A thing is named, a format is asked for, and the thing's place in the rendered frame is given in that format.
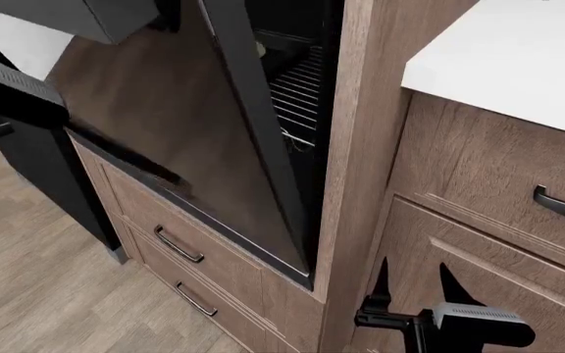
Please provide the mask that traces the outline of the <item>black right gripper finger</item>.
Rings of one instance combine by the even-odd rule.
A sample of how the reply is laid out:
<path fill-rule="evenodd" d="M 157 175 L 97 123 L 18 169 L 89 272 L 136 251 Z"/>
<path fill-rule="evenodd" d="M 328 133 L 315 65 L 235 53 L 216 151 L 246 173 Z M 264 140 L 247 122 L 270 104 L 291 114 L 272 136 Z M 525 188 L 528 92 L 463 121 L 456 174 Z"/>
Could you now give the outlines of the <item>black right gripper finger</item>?
<path fill-rule="evenodd" d="M 445 302 L 461 305 L 483 305 L 482 302 L 474 299 L 465 290 L 444 263 L 439 265 L 439 276 Z"/>
<path fill-rule="evenodd" d="M 388 261 L 383 258 L 380 266 L 380 271 L 377 276 L 377 281 L 372 292 L 368 296 L 369 299 L 374 301 L 390 301 L 391 296 L 389 292 L 388 281 Z"/>

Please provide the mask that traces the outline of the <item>white countertop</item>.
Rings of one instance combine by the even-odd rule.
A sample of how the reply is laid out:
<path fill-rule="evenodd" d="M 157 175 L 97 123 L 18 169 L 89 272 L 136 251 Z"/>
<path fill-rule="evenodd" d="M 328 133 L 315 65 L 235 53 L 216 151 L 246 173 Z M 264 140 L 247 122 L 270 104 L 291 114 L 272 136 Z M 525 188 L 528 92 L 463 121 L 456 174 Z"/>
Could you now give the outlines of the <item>white countertop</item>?
<path fill-rule="evenodd" d="M 407 62 L 401 85 L 565 131 L 565 0 L 480 0 Z"/>

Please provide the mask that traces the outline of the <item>brown wooden cabinet door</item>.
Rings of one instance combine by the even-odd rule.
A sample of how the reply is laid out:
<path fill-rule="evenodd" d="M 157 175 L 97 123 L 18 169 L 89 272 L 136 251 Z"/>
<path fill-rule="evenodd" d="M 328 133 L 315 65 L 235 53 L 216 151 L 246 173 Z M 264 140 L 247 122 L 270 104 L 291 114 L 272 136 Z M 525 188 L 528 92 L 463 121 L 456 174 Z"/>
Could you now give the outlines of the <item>brown wooden cabinet door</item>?
<path fill-rule="evenodd" d="M 478 302 L 518 314 L 536 333 L 528 352 L 565 353 L 565 269 L 489 234 L 394 198 L 386 214 L 377 261 L 388 269 L 397 314 L 419 314 L 445 298 L 446 266 Z"/>

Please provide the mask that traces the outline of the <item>tall brown wooden cabinet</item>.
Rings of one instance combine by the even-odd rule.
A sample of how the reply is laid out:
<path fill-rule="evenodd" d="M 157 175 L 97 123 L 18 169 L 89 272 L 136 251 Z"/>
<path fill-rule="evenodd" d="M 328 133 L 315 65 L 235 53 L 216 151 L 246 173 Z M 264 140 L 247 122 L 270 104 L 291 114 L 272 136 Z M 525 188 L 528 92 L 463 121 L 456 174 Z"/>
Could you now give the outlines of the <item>tall brown wooden cabinet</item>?
<path fill-rule="evenodd" d="M 411 94 L 405 65 L 478 0 L 345 0 L 314 293 L 319 352 L 350 343 Z"/>

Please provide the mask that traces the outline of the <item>brown wooden drawer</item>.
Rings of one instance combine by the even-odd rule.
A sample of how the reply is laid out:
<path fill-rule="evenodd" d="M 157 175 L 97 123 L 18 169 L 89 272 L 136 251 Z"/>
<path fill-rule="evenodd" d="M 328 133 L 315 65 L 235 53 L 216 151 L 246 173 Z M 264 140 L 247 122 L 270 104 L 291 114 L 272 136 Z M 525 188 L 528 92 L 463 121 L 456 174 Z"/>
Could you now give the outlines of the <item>brown wooden drawer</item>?
<path fill-rule="evenodd" d="M 154 243 L 151 237 L 136 230 L 121 217 L 113 215 L 111 220 L 129 237 L 128 242 L 136 254 L 137 261 L 174 293 L 177 293 L 175 284 L 183 281 L 190 289 L 205 296 L 207 302 L 218 308 L 215 317 L 207 318 L 246 349 L 258 353 L 300 353 L 248 306 L 231 296 L 203 273 L 195 270 L 186 261 L 171 255 L 168 250 Z"/>
<path fill-rule="evenodd" d="M 153 234 L 155 226 L 163 226 L 205 256 L 199 264 L 186 261 L 188 265 L 248 306 L 299 352 L 318 350 L 323 305 L 312 294 L 118 169 L 82 137 L 71 134 L 70 139 L 110 220 L 113 215 L 121 217 L 171 255 L 186 261 Z M 129 237 L 111 223 L 128 257 L 137 261 Z"/>
<path fill-rule="evenodd" d="M 398 196 L 565 267 L 565 131 L 424 93 L 412 96 L 389 187 Z"/>

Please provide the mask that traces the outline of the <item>black appliance panel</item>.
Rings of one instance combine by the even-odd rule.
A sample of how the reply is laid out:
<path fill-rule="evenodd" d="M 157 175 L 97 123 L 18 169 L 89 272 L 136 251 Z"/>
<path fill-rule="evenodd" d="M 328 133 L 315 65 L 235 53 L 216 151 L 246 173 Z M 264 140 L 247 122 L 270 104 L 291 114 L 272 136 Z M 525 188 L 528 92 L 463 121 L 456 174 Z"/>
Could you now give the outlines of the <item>black appliance panel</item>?
<path fill-rule="evenodd" d="M 0 152 L 24 179 L 99 240 L 120 264 L 128 256 L 62 123 L 0 115 Z"/>

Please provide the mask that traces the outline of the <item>black built-in oven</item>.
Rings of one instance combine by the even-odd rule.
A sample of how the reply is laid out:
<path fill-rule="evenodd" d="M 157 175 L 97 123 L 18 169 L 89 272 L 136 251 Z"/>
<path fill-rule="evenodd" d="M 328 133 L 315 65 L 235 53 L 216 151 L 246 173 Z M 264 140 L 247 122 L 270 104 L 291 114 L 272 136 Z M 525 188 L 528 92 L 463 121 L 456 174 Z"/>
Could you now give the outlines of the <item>black built-in oven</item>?
<path fill-rule="evenodd" d="M 321 46 L 322 73 L 315 147 L 299 152 L 286 145 L 304 221 L 299 251 L 304 268 L 294 279 L 313 287 L 333 119 L 344 0 L 245 0 L 256 40 L 265 47 L 266 82 L 296 63 L 310 46 Z"/>

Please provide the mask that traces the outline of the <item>glossy black oven door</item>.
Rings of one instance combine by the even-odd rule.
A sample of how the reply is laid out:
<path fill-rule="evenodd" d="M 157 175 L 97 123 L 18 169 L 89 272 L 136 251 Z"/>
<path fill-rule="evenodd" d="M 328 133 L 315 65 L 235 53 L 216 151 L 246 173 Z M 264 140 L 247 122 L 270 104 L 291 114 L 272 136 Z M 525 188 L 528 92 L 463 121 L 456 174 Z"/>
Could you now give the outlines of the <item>glossy black oven door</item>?
<path fill-rule="evenodd" d="M 312 287 L 307 211 L 244 0 L 179 0 L 177 32 L 74 37 L 51 78 L 85 146 Z"/>

